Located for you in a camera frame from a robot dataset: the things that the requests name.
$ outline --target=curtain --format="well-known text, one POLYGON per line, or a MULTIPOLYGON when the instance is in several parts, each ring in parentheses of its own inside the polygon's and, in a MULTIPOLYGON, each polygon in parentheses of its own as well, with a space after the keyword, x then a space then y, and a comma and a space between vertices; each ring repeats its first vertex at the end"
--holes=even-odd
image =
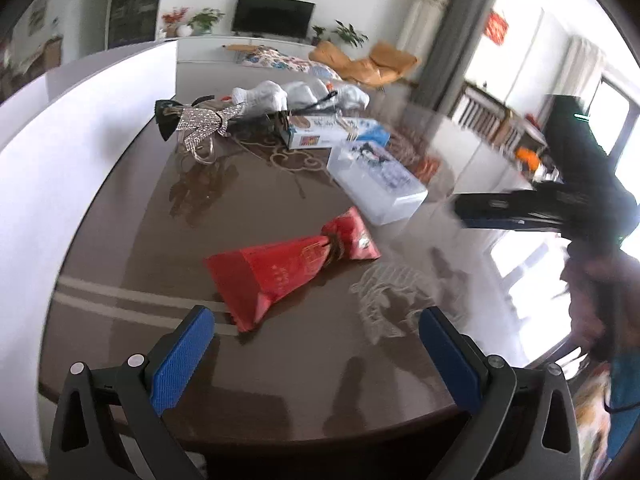
POLYGON ((572 37, 554 94, 579 97, 586 111, 598 89, 606 64, 607 57, 599 47, 580 36, 572 37))
POLYGON ((451 0, 412 101, 448 114, 495 0, 451 0))

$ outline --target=glass tabletop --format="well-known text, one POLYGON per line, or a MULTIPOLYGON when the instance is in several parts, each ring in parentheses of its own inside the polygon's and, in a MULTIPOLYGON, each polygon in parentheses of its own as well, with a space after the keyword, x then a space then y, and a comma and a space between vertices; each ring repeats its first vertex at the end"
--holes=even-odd
MULTIPOLYGON (((265 74, 304 79, 179 65, 176 98, 223 95, 265 74)), ((232 124, 231 138, 216 139, 217 161, 203 166, 149 123, 69 249, 46 326, 42 391, 55 398, 78 354, 92 368, 120 364, 203 304, 215 312, 216 338, 164 414, 174 435, 197 449, 319 442, 427 424, 452 405, 412 323, 416 305, 436 304, 485 354, 513 366, 560 341, 569 327, 566 301, 552 299, 562 286, 559 239, 464 229, 450 210, 452 193, 527 189, 513 161, 403 95, 370 97, 362 114, 392 134, 389 150, 406 167, 438 161, 423 177, 427 200, 409 220, 369 225, 379 260, 323 270, 249 334, 238 333, 203 260, 316 234, 347 211, 351 200, 326 170, 329 150, 288 150, 257 118, 232 124)))

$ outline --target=orange chair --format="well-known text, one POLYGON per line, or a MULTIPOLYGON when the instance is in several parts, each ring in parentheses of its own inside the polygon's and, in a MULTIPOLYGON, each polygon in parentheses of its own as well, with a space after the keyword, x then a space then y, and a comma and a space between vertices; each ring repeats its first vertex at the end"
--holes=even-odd
POLYGON ((380 41, 371 49, 369 57, 351 60, 343 51, 329 41, 321 41, 309 53, 311 61, 324 63, 333 68, 341 78, 380 87, 397 81, 411 70, 418 58, 380 41))

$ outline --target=green plant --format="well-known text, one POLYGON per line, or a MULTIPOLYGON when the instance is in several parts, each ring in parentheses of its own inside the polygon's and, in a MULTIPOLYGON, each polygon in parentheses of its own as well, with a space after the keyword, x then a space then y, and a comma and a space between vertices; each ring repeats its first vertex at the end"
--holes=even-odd
POLYGON ((189 20, 189 25, 196 25, 202 30, 209 30, 217 22, 219 22, 224 15, 225 13, 220 12, 219 9, 211 9, 209 7, 205 7, 189 20))
POLYGON ((358 48, 363 46, 365 41, 369 41, 369 37, 365 34, 357 33, 351 23, 349 24, 349 27, 346 27, 343 22, 339 22, 338 20, 335 20, 335 23, 338 24, 338 27, 334 28, 332 32, 337 34, 338 37, 346 44, 350 44, 351 46, 358 48))
POLYGON ((316 38, 322 38, 322 35, 326 31, 326 27, 320 27, 320 25, 314 25, 311 27, 316 33, 316 38))

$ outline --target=blue gripper pad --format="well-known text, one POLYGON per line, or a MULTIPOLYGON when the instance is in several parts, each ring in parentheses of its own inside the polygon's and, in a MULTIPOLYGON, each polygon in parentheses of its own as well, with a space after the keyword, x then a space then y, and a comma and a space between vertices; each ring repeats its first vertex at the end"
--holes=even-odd
MULTIPOLYGON (((149 381, 149 400, 158 416, 178 403, 193 371, 213 339, 214 328, 212 311, 196 306, 172 334, 164 336, 172 338, 178 335, 178 339, 172 348, 166 350, 166 357, 155 367, 149 381)), ((161 339, 154 349, 162 348, 162 343, 161 339)))
MULTIPOLYGON (((418 322, 420 341, 427 349, 433 364, 436 365, 453 401, 460 409, 475 415, 480 410, 482 403, 478 374, 436 318, 433 309, 437 309, 437 307, 425 308, 420 314, 418 322)), ((450 328, 455 331, 444 314, 441 312, 439 314, 442 316, 443 322, 449 324, 450 328)))

